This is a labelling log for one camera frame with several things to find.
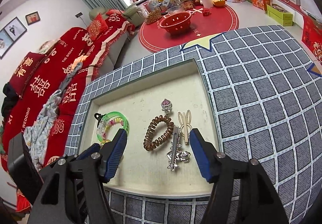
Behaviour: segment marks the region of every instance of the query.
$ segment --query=red bowl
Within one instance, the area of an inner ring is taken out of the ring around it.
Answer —
[[[165,29],[171,35],[179,35],[190,29],[190,12],[173,14],[160,22],[160,28]]]

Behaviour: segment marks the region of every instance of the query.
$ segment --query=wall outlet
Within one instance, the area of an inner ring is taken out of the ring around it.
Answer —
[[[83,14],[80,12],[80,13],[77,13],[76,15],[75,15],[75,17],[76,18],[79,18],[80,16],[82,16]]]

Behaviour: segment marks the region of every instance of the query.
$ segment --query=screw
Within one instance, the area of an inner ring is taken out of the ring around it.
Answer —
[[[258,163],[259,163],[259,162],[258,162],[258,160],[257,160],[257,159],[251,159],[251,164],[252,164],[252,165],[254,165],[254,166],[255,166],[255,165],[258,165]]]
[[[218,158],[223,159],[225,156],[226,156],[225,153],[223,153],[223,152],[217,152],[217,157]]]
[[[98,158],[99,158],[99,156],[100,156],[100,154],[99,154],[98,152],[94,152],[94,153],[91,155],[92,159],[98,159]]]
[[[60,160],[58,161],[58,165],[64,165],[64,164],[65,164],[65,162],[66,162],[66,160],[65,160],[65,159],[60,159]]]

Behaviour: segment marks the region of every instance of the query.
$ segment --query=tray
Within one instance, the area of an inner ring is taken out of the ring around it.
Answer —
[[[185,198],[209,195],[212,184],[202,178],[190,145],[183,138],[181,150],[191,153],[190,162],[180,162],[173,172],[167,169],[171,140],[153,151],[143,148],[143,140],[153,118],[164,115],[161,102],[172,102],[170,117],[180,126],[178,112],[191,111],[191,126],[198,128],[206,141],[219,150],[213,109],[207,89],[194,59],[152,72],[92,99],[81,133],[82,152],[94,142],[97,120],[95,113],[119,111],[129,122],[128,142],[115,177],[105,184],[111,189],[148,197]],[[108,135],[112,139],[120,126],[113,127]],[[159,123],[156,138],[166,129]]]

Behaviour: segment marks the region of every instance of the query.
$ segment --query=gray cloth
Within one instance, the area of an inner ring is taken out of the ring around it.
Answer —
[[[68,74],[63,82],[60,84],[59,89],[56,90],[48,99],[46,104],[43,105],[37,120],[31,127],[26,127],[24,131],[24,139],[32,158],[32,162],[37,171],[42,169],[44,164],[48,137],[54,122],[57,118],[57,108],[62,101],[68,84],[75,74],[82,68],[83,63],[79,62],[74,70]]]

